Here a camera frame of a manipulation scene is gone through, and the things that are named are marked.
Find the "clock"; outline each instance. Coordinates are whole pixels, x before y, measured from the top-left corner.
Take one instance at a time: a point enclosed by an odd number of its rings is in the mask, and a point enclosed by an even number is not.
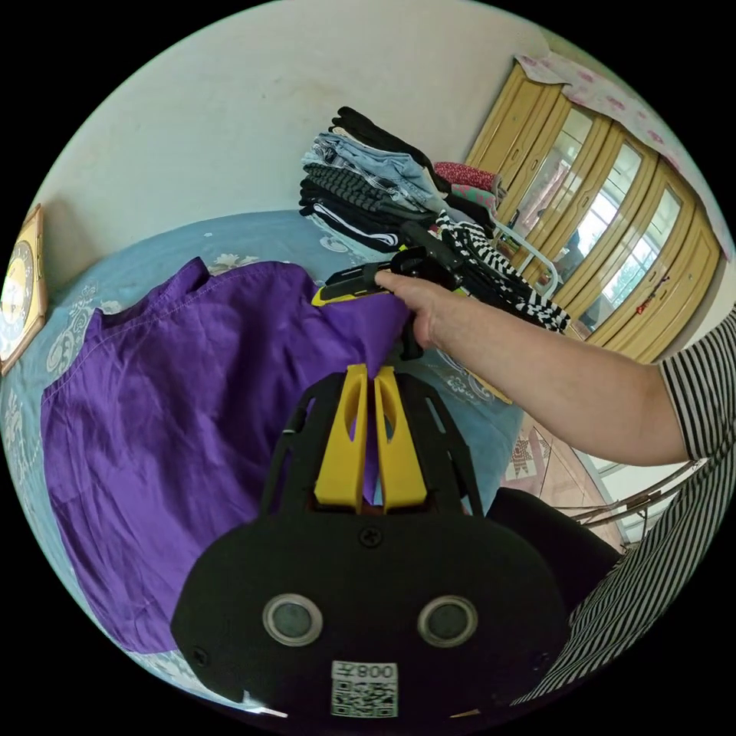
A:
[[[0,370],[4,376],[44,326],[47,295],[43,271],[42,210],[21,228],[0,294]]]

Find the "label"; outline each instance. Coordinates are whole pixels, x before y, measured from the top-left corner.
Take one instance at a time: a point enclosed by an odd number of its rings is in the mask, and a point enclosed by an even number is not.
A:
[[[385,662],[333,662],[331,712],[347,718],[395,718],[399,668]]]

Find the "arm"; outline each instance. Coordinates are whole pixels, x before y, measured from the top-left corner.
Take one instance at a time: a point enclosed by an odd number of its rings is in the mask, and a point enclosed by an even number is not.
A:
[[[452,355],[556,437],[629,465],[688,459],[657,366],[547,332],[416,279],[376,280],[416,311],[417,339]]]

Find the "black and white striped shirt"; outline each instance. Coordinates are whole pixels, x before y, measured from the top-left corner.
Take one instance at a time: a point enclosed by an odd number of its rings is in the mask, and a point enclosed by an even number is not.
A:
[[[708,462],[682,484],[639,548],[573,611],[565,648],[518,704],[593,674],[645,634],[690,579],[734,495],[736,305],[712,332],[664,360],[660,371],[690,458]]]

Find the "purple shirt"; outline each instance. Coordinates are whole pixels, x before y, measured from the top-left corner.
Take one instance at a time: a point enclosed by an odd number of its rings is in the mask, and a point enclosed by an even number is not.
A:
[[[51,507],[103,628],[139,653],[169,632],[197,557],[251,521],[305,389],[349,365],[374,377],[408,316],[390,294],[311,306],[304,269],[211,276],[199,258],[119,314],[96,310],[41,404]],[[376,482],[366,458],[366,488]]]

